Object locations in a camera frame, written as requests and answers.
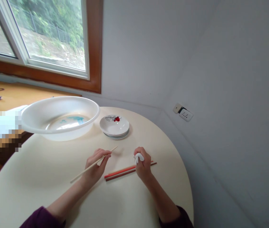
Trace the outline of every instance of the white table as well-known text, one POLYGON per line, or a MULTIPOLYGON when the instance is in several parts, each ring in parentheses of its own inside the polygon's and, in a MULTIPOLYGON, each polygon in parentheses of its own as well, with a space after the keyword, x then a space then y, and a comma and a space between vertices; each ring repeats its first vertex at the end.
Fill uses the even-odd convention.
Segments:
MULTIPOLYGON (((183 161, 170 139, 145 117, 120 108, 101 107, 93 128, 67 142, 34 134, 0 171, 0 227, 19 227, 40 206, 48 206, 70 186, 97 148, 112 149, 105 174, 134 164, 133 152, 143 146, 157 162, 151 167, 167 194, 194 220, 190 183, 183 161), (106 137, 103 116, 124 116, 130 133, 123 140, 106 137)), ((67 218, 67 227, 159 227, 152 198, 136 173, 105 182, 103 177, 67 218)))

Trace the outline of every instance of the wooden chopstick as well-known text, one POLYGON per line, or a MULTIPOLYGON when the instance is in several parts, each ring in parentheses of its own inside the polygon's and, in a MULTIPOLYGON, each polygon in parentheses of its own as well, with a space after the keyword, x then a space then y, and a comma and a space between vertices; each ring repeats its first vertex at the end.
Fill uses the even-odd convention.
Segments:
POLYGON ((81 175, 83 175, 85 172, 87 172, 89 169, 91 169, 94 165, 96 165, 97 163, 99 163, 105 156, 102 156, 100 159, 98 159, 95 163, 93 163, 92 165, 90 165, 88 168, 86 168, 84 171, 82 171, 80 174, 78 174, 75 178, 73 178, 70 183, 72 184, 74 181, 77 180, 77 178, 79 178, 81 175))
POLYGON ((110 180, 113 180, 113 179, 115 179, 115 178, 118 178, 118 177, 121 177, 121 176, 125 176, 125 175, 127 175, 127 174, 129 174, 129 173, 133 173, 133 172, 135 172, 135 171, 136 171, 136 170, 133 169, 133 170, 130 170, 130 171, 128 171, 128 172, 125 172, 125 173, 122 173, 122 174, 119 174, 119 175, 115 175, 115 176, 109 177, 109 178, 106 179, 106 181, 110 181, 110 180))
POLYGON ((114 175, 116 175, 116 174, 120 174, 120 173, 122 173, 122 172, 128 171, 128 170, 130 170, 130 169, 134 169, 134 168, 135 168, 135 165, 133 165, 133 166, 128 166, 128 167, 123 168, 123 169, 120 169, 120 170, 118 170, 118 171, 114 171, 114 172, 112 172, 112 173, 108 173, 106 176, 104 176, 104 178, 106 179, 107 177, 111 177, 111 176, 114 176, 114 175))

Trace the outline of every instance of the electrical outlet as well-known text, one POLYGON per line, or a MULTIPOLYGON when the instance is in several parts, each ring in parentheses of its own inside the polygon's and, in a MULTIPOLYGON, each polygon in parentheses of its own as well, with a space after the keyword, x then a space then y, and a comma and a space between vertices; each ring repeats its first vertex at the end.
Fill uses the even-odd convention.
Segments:
POLYGON ((188 111, 185 108, 183 108, 181 110, 179 116, 182 117, 182 119, 184 119, 187 122, 189 122, 194 115, 190 111, 188 111))
POLYGON ((173 108, 173 112, 174 112, 175 114, 178 114, 178 112, 181 110, 181 108, 183 108, 183 106, 180 105, 179 103, 177 103, 177 104, 175 105, 175 107, 173 108))

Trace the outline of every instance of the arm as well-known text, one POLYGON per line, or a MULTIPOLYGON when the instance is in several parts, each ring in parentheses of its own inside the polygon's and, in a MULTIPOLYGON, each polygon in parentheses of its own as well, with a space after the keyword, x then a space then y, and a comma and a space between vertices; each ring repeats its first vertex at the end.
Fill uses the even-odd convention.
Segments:
POLYGON ((146 153, 143 147, 138 147, 134 151, 134 155, 136 155, 137 153, 141 153, 145 159, 144 161, 139 161, 139 163, 137 164, 137 174, 150 191, 161 221, 163 223, 168 223, 176 220, 181 215, 180 210, 169 198, 169 196, 163 190, 159 182, 151 173, 150 155, 146 153))
POLYGON ((36 210, 21 227, 60 227, 71 211, 73 206, 83 197, 92 186, 101 178, 104 173, 111 152, 108 150, 97 149, 94 154, 87 159, 86 168, 104 157, 100 166, 94 165, 93 168, 85 172, 82 177, 72 185, 61 197, 55 200, 49 207, 36 210))
POLYGON ((150 164, 151 157, 146 153, 143 147, 138 147, 134 151, 134 155, 141 153, 144 161, 139 161, 136 165, 136 171, 140 179, 148 188, 157 212, 160 217, 160 225, 162 228, 187 227, 193 228, 192 223, 186 211, 174 204, 166 192, 163 190, 159 182, 151 173, 150 164))

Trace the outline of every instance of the purple sleeve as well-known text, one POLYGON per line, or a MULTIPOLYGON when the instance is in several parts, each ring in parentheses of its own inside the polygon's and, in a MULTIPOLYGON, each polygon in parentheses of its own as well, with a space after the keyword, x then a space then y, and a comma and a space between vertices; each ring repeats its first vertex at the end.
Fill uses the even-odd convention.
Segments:
POLYGON ((180 217, 172 222, 169 222, 169 223, 163 223, 159 219, 161 228, 193 228, 193 225, 192 225, 186 211, 179 206, 177 206, 177 207, 181 212, 180 217))
POLYGON ((20 226, 20 228, 25 227, 53 227, 53 228, 63 228, 65 227, 66 221, 63 224, 50 214, 43 206, 38 208, 33 214, 28 217, 28 219, 20 226))

